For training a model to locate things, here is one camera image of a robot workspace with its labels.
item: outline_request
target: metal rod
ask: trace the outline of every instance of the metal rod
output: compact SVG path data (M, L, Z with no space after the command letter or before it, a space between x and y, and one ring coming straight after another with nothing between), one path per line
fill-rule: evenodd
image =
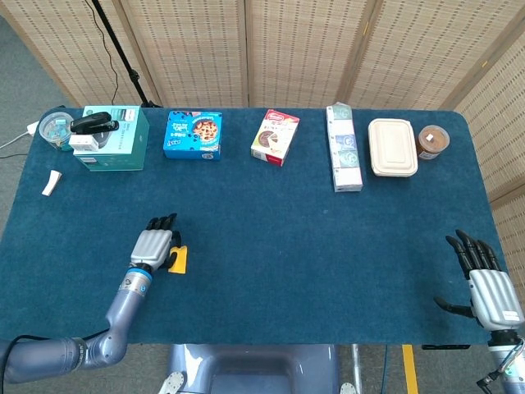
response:
M107 19L106 13L104 12L102 6L100 5L100 2L98 0L91 0L93 3L95 9L97 10L98 16L100 16L100 20L104 24L104 27L106 28L107 33L109 34L109 37L112 39L113 45L115 45L115 49L118 52L119 56L121 57L122 62L124 63L124 66L126 67L126 70L128 71L128 75L130 76L131 82L137 89L137 93L140 96L140 99L142 100L142 106L143 107L158 107L158 105L155 105L153 102L148 101L146 98L146 94L142 90L142 86L140 86L139 83L139 73L135 71L132 67L130 62L128 62L128 58L126 57L126 54L122 50L121 43L119 43L118 38L115 35L115 32L113 31L113 28L111 24L109 23L109 20Z
M356 343L352 344L352 361L354 364L354 387L358 394L363 394L363 386L361 383L361 362L359 361L359 346Z

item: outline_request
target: black tripod stand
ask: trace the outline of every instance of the black tripod stand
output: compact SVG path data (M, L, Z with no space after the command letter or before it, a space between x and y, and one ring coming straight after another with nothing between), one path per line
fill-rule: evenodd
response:
M98 16L100 16L100 20L104 24L104 27L106 28L107 33L112 39L113 45L115 45L116 51L118 52L119 56L122 59L122 62L124 63L124 66L126 67L126 70L128 71L128 75L130 76L131 82L133 82L133 85L137 89L137 93L140 96L140 99L142 100L142 107L150 107L150 108L160 108L160 105L157 105L153 103L153 101L148 100L146 98L146 94L144 94L144 91L142 90L142 87L139 83L139 73L131 68L130 62L128 62L128 58L126 57L126 54L122 50L121 43L118 42L118 38L115 36L115 32L113 31L113 28L109 21L107 20L106 13L102 9L102 6L100 5L100 2L98 0L91 0L93 3L95 9L97 10Z

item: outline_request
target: yellow floor tape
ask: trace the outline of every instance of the yellow floor tape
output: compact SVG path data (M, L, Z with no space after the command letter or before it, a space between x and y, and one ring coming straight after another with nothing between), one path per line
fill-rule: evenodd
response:
M418 379L416 365L413 362L412 345L403 345L404 376L407 378L407 393L418 394Z

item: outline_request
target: teal box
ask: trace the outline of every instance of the teal box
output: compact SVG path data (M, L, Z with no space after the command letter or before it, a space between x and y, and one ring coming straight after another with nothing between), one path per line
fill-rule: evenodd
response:
M78 150L73 154L90 171L136 171L144 168L148 144L149 123L137 105L89 105L83 117L96 112L108 112L119 127L109 133L93 134L98 150Z
M167 158L221 158L220 112L171 111L164 136Z

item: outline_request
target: red and white box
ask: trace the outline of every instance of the red and white box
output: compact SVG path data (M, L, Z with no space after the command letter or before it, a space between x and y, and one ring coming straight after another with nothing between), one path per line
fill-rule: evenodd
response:
M253 140L252 156L282 167L298 125L298 117L268 109Z

